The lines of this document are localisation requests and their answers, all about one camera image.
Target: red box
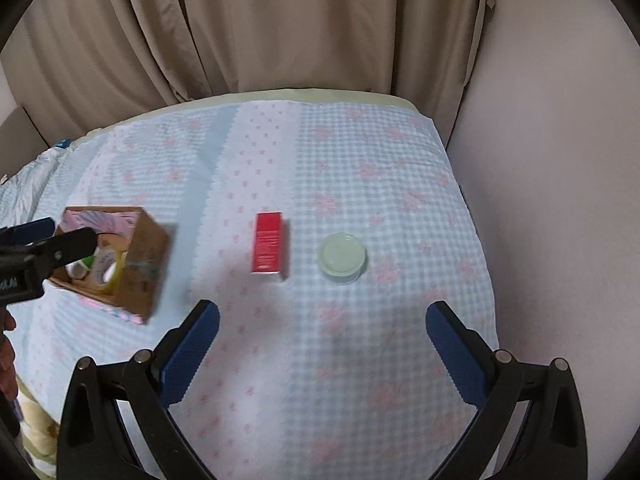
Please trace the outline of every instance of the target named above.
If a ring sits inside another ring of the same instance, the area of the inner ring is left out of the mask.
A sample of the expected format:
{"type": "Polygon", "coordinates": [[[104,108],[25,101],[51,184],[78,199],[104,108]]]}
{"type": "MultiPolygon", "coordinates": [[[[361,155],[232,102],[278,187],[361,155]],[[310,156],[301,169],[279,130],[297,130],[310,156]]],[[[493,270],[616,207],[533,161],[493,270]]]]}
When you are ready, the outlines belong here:
{"type": "Polygon", "coordinates": [[[254,257],[251,273],[282,280],[284,224],[282,213],[258,213],[255,216],[254,257]]]}

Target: metal screw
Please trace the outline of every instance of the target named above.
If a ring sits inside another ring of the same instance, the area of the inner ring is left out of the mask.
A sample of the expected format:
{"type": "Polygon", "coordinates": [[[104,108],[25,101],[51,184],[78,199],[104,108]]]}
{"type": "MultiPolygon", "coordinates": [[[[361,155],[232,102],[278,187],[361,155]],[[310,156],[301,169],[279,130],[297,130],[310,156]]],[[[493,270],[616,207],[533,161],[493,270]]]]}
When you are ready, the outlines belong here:
{"type": "Polygon", "coordinates": [[[146,363],[151,359],[151,350],[138,350],[133,356],[133,360],[137,363],[146,363]]]}
{"type": "Polygon", "coordinates": [[[500,363],[507,364],[507,363],[511,362],[511,354],[509,352],[507,352],[506,350],[498,350],[495,353],[495,358],[500,363]]]}
{"type": "Polygon", "coordinates": [[[83,357],[78,361],[78,370],[86,370],[91,364],[90,357],[83,357]]]}
{"type": "Polygon", "coordinates": [[[561,371],[565,371],[569,369],[569,363],[567,361],[565,361],[564,359],[562,359],[561,357],[559,357],[558,359],[554,360],[554,364],[556,365],[556,368],[558,370],[561,371]]]}

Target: bedsheet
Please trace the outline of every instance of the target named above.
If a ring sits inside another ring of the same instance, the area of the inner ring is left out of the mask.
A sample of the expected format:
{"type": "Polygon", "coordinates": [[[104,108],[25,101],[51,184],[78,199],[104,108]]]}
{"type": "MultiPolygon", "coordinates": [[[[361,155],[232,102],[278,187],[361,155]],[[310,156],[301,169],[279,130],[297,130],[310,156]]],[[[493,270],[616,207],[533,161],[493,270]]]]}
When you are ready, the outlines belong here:
{"type": "MultiPolygon", "coordinates": [[[[144,206],[172,248],[144,326],[49,284],[44,298],[11,307],[18,373],[55,419],[78,358],[100,364],[153,348],[200,298],[220,307],[220,334],[171,412],[218,478],[424,478],[471,419],[424,314],[444,299],[495,348],[494,299],[427,118],[282,100],[157,114],[60,153],[33,218],[94,204],[144,206]],[[248,273],[264,210],[290,222],[281,284],[248,273]],[[368,268],[351,285],[316,267],[318,244],[336,231],[367,247],[368,268]]],[[[160,476],[126,409],[124,418],[160,476]]]]}

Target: curtain fold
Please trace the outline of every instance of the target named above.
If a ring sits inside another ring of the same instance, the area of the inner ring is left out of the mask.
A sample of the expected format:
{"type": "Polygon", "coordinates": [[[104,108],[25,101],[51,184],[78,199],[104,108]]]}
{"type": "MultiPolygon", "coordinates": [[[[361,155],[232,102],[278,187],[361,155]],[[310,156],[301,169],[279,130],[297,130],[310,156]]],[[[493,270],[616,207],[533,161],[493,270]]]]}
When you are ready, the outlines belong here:
{"type": "Polygon", "coordinates": [[[0,54],[48,142],[228,92],[392,93],[446,142],[479,0],[34,0],[0,54]]]}

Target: green lid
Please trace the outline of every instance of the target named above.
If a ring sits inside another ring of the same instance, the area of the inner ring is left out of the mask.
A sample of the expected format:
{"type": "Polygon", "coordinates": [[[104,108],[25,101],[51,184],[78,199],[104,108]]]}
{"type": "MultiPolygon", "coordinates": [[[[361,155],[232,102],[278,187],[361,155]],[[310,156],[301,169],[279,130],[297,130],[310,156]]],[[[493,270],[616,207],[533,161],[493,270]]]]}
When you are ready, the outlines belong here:
{"type": "Polygon", "coordinates": [[[337,283],[354,282],[367,261],[364,245],[347,233],[334,233],[322,241],[318,265],[329,279],[337,283]]]}

